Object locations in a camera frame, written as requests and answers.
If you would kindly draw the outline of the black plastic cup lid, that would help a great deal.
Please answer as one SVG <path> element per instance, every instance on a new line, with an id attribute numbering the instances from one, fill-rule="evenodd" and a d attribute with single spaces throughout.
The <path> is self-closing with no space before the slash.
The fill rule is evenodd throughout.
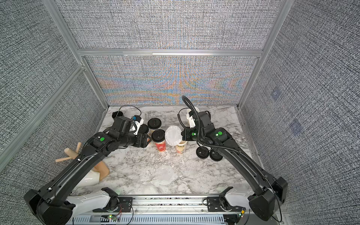
<path id="1" fill-rule="evenodd" d="M 208 148 L 204 147 L 204 146 L 199 146 L 196 150 L 196 155 L 200 158 L 200 159 L 206 159 L 209 157 L 210 155 L 210 151 L 208 150 Z"/>
<path id="2" fill-rule="evenodd" d="M 161 127 L 162 122 L 159 118 L 151 118 L 148 120 L 147 126 L 151 130 L 157 130 Z"/>
<path id="3" fill-rule="evenodd" d="M 139 134 L 148 134 L 149 128 L 146 124 L 142 124 L 138 130 Z"/>
<path id="4" fill-rule="evenodd" d="M 216 151 L 214 151 L 213 149 L 210 150 L 209 156 L 215 162 L 221 161 L 223 159 L 223 156 L 217 153 Z"/>
<path id="5" fill-rule="evenodd" d="M 165 141 L 165 131 L 162 129 L 157 129 L 157 130 L 153 131 L 151 138 L 152 138 L 153 142 L 161 143 L 161 142 Z"/>

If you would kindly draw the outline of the yellow paper cup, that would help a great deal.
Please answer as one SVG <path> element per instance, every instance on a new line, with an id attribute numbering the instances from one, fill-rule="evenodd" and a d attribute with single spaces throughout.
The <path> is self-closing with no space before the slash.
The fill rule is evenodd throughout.
<path id="1" fill-rule="evenodd" d="M 179 144 L 177 144 L 175 146 L 177 154 L 182 155 L 186 150 L 186 146 L 187 141 L 181 141 Z"/>

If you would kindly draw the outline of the red milk tea paper cup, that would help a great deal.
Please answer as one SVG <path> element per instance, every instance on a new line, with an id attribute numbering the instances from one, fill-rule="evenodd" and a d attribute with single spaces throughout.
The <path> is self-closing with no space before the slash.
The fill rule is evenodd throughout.
<path id="1" fill-rule="evenodd" d="M 155 142 L 156 148 L 159 152 L 165 152 L 166 151 L 166 142 Z"/>

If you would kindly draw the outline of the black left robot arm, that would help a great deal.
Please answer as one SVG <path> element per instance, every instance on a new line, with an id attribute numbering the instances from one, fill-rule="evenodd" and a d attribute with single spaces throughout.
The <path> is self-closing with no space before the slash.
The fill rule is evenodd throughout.
<path id="1" fill-rule="evenodd" d="M 145 148 L 150 143 L 147 134 L 115 136 L 98 132 L 84 145 L 83 150 L 65 169 L 39 190 L 24 195 L 32 214 L 44 225 L 64 225 L 76 207 L 67 197 L 85 175 L 111 152 L 128 146 Z"/>

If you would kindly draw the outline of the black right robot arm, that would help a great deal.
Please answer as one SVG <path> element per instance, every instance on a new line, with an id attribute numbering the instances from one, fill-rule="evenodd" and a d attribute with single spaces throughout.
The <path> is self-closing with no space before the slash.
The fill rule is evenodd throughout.
<path id="1" fill-rule="evenodd" d="M 184 141 L 198 141 L 210 147 L 210 155 L 216 153 L 227 159 L 245 178 L 254 194 L 247 197 L 250 209 L 262 220 L 268 221 L 285 202 L 288 183 L 282 177 L 275 178 L 250 158 L 233 139 L 220 127 L 200 139 L 196 128 L 181 132 Z"/>

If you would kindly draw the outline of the black cylindrical cup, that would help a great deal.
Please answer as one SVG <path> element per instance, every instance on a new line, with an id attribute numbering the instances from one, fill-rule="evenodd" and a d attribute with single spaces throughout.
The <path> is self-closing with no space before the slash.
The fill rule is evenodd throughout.
<path id="1" fill-rule="evenodd" d="M 116 111 L 112 113 L 112 118 L 115 119 L 116 117 L 122 117 L 123 112 L 122 111 Z"/>

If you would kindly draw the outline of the wooden mug tree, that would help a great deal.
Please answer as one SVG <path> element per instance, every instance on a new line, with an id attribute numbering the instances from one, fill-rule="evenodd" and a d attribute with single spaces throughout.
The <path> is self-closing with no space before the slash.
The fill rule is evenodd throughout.
<path id="1" fill-rule="evenodd" d="M 66 160 L 70 160 L 70 159 L 75 159 L 77 161 L 86 161 L 87 158 L 82 157 L 81 159 L 77 159 L 78 157 L 80 157 L 80 149 L 81 149 L 82 143 L 78 142 L 77 146 L 76 146 L 76 150 L 72 150 L 70 148 L 66 148 L 64 150 L 65 154 L 67 155 L 67 157 L 63 157 L 63 158 L 58 158 L 55 160 L 56 163 L 58 162 L 63 162 Z M 101 182 L 104 178 L 106 178 L 109 174 L 110 174 L 110 169 L 107 167 L 107 165 L 105 164 L 104 161 L 100 161 L 98 162 L 93 168 L 93 171 L 98 172 L 99 173 L 99 181 Z"/>

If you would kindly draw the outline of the white mug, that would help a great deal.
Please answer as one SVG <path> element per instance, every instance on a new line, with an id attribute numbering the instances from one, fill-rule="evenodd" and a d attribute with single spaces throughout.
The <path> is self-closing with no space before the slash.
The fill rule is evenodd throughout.
<path id="1" fill-rule="evenodd" d="M 100 181 L 100 173 L 90 170 L 75 186 L 75 188 L 82 188 L 86 186 L 93 186 L 98 184 Z"/>

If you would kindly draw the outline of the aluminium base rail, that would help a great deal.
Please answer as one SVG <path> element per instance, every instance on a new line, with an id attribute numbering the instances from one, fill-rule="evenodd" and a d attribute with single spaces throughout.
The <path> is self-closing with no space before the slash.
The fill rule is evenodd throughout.
<path id="1" fill-rule="evenodd" d="M 130 212 L 93 212 L 101 201 L 101 192 L 70 196 L 76 204 L 73 215 L 65 225 L 290 225 L 286 210 L 275 213 L 268 221 L 245 211 L 210 212 L 207 197 L 218 195 L 122 195 L 132 198 Z"/>

